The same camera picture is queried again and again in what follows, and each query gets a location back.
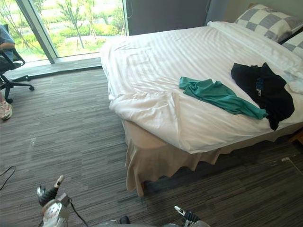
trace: window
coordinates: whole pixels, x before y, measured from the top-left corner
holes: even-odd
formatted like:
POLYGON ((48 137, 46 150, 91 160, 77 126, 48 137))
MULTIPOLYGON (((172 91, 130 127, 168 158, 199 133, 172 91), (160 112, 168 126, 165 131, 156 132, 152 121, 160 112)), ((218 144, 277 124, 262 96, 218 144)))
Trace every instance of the window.
POLYGON ((0 23, 8 24, 9 34, 25 61, 46 59, 44 51, 14 0, 0 0, 0 23))
POLYGON ((25 61, 99 52, 125 35, 122 0, 0 0, 0 22, 25 61))

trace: black office chair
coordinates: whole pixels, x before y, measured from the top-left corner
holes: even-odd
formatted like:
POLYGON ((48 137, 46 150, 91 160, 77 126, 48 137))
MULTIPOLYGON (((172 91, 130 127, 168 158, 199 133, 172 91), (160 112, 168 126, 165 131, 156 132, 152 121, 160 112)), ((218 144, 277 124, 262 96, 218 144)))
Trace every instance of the black office chair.
MULTIPOLYGON (((9 26, 4 25, 5 29, 9 31, 9 26)), ((17 53, 16 49, 12 49, 14 57, 13 61, 11 61, 8 56, 3 51, 0 51, 0 54, 8 61, 8 65, 1 66, 0 65, 0 89, 5 89, 5 95, 4 98, 8 103, 12 103, 13 100, 9 98, 9 91, 14 86, 28 86, 31 91, 33 91, 35 88, 31 84, 25 84, 25 83, 19 83, 18 81, 27 80, 30 81, 30 77, 28 75, 19 77, 16 79, 7 79, 3 74, 8 70, 14 70, 16 68, 21 67, 25 64, 25 61, 23 58, 17 53)))

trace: pillow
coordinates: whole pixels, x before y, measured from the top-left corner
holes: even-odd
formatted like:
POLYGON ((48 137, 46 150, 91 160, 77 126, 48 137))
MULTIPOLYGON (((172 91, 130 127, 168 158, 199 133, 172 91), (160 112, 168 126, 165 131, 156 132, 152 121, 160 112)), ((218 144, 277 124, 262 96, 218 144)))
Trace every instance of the pillow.
POLYGON ((285 43, 282 44, 282 46, 286 47, 288 50, 303 59, 303 32, 287 40, 285 43))
POLYGON ((303 27, 303 20, 260 4, 246 10, 235 23, 276 42, 283 41, 303 27))

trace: green shirt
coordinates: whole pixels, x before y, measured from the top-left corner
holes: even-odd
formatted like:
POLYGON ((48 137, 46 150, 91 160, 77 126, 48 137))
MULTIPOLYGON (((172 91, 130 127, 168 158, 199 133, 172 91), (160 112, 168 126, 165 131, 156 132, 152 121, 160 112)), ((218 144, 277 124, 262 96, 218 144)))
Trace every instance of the green shirt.
POLYGON ((211 79, 195 80, 181 77, 179 88, 184 89, 184 94, 201 101, 213 104, 231 114, 244 114, 257 119, 267 117, 266 110, 260 109, 250 102, 237 97, 237 95, 220 81, 213 83, 211 79))

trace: gray carpet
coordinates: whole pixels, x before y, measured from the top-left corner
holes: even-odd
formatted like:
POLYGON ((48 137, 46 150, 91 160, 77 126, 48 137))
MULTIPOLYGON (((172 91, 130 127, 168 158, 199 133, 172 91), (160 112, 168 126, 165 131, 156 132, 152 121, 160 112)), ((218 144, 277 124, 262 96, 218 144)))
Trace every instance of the gray carpet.
MULTIPOLYGON (((59 192, 72 197, 91 226, 123 214, 133 223, 182 223, 174 205, 212 227, 302 226, 302 147, 287 136, 220 156, 214 166, 200 163, 195 172, 182 168, 172 178, 148 182, 140 198, 125 189, 125 135, 108 109, 102 70, 31 82, 33 92, 11 91, 14 113, 0 125, 0 173, 17 166, 0 191, 2 221, 37 226, 37 186, 49 188, 64 174, 59 192)), ((73 212, 69 226, 83 226, 73 212)))

